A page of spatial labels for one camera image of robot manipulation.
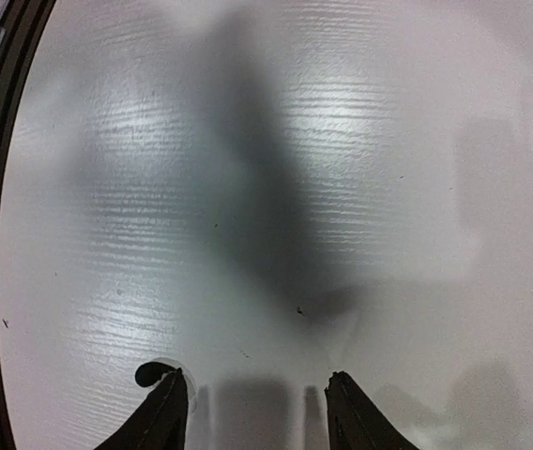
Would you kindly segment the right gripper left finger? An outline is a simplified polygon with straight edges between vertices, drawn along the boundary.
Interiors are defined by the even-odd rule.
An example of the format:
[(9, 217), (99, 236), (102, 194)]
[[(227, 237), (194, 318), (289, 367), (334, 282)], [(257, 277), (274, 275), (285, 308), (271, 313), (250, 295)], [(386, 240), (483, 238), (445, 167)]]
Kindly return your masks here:
[(183, 450), (188, 421), (188, 386), (181, 367), (151, 386), (145, 400), (97, 450)]

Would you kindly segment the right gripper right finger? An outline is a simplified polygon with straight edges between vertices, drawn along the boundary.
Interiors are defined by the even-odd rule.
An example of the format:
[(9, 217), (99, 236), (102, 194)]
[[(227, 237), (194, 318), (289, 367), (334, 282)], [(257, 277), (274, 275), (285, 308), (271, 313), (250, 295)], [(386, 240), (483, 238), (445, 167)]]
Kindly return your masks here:
[(331, 375), (325, 396), (330, 449), (418, 450), (345, 371)]

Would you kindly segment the black earbud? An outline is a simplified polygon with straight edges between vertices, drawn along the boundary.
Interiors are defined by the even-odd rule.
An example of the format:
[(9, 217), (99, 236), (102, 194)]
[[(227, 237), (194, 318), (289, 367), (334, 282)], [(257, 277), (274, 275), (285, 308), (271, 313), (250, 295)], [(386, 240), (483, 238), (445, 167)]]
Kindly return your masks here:
[(175, 368), (168, 363), (149, 361), (138, 366), (134, 379), (139, 386), (147, 388), (159, 383), (166, 374), (174, 370)]

